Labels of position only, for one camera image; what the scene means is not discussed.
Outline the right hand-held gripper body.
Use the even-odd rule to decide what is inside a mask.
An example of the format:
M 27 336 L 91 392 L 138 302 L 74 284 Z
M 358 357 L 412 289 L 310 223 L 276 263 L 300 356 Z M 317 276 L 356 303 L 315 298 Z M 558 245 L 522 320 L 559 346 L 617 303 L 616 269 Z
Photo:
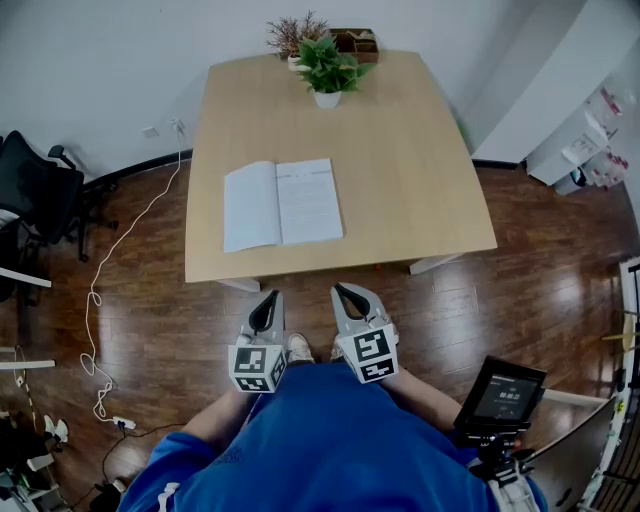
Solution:
M 336 340 L 342 357 L 361 384 L 381 381 L 398 373 L 398 341 L 394 324 L 381 317 L 350 328 Z

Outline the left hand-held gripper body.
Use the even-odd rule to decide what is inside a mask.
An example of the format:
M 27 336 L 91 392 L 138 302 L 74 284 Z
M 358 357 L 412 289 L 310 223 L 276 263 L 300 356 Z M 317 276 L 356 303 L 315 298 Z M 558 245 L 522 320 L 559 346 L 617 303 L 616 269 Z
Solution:
M 246 335 L 228 347 L 228 358 L 229 377 L 242 393 L 274 393 L 287 367 L 283 345 Z

